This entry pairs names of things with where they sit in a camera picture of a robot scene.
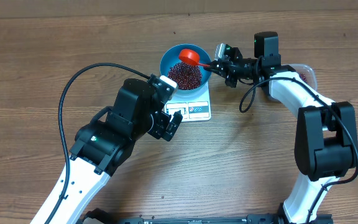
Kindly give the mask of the orange measuring scoop blue handle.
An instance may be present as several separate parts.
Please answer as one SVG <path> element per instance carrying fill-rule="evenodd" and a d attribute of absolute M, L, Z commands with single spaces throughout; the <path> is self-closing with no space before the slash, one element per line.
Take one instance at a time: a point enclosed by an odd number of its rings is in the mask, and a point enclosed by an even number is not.
<path fill-rule="evenodd" d="M 179 53 L 178 58 L 185 64 L 191 66 L 202 66 L 202 67 L 209 67 L 209 65 L 200 63 L 200 56 L 197 52 L 191 49 L 183 49 Z"/>

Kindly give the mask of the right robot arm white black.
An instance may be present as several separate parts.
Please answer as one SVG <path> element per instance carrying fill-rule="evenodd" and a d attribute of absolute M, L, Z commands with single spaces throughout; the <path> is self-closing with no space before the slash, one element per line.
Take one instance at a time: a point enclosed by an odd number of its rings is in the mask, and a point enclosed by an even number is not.
<path fill-rule="evenodd" d="M 276 32 L 254 35 L 254 58 L 244 58 L 237 47 L 219 44 L 208 70 L 229 87 L 251 80 L 246 95 L 260 87 L 297 118 L 294 156 L 300 173 L 278 212 L 248 215 L 247 223 L 332 223 L 318 215 L 324 197 L 334 185 L 358 176 L 358 140 L 354 107 L 320 95 L 302 80 L 294 66 L 282 64 Z"/>

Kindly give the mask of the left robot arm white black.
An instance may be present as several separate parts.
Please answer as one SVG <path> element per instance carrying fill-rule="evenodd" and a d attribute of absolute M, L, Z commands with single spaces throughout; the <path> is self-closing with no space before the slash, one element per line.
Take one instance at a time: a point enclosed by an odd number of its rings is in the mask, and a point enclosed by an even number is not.
<path fill-rule="evenodd" d="M 32 223 L 76 223 L 93 197 L 127 160 L 144 134 L 170 141 L 183 116 L 163 112 L 178 89 L 166 76 L 129 78 L 113 106 L 99 111 L 75 136 L 65 166 Z"/>

